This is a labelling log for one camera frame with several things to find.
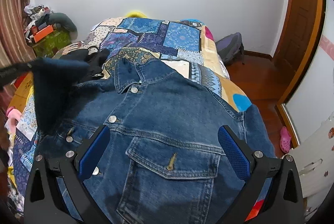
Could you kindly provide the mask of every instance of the blue gripper pad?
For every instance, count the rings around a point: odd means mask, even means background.
[[[240,180],[248,180],[254,168],[252,150],[226,125],[218,130],[218,141]]]
[[[84,140],[76,150],[75,167],[81,182],[89,179],[110,141],[110,130],[101,125],[90,139]]]

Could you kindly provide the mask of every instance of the chest pocket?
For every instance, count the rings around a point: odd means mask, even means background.
[[[134,137],[118,213],[131,224],[205,223],[220,154]]]

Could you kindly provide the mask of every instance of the wooden floor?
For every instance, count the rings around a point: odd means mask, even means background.
[[[245,56],[244,62],[245,65],[236,61],[227,67],[231,81],[258,107],[269,139],[275,147],[276,156],[281,157],[283,152],[280,150],[280,130],[283,125],[275,105],[288,84],[269,59]]]

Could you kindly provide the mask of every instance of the pocket flap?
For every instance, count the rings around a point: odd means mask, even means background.
[[[220,160],[220,154],[174,147],[143,137],[134,137],[126,154],[161,177],[175,180],[215,178]]]

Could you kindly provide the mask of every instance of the striped curtain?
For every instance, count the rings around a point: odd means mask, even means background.
[[[27,46],[23,33],[28,22],[23,10],[29,3],[30,0],[0,0],[0,67],[35,58],[34,51]],[[8,85],[0,93],[2,118],[14,92],[14,88]]]

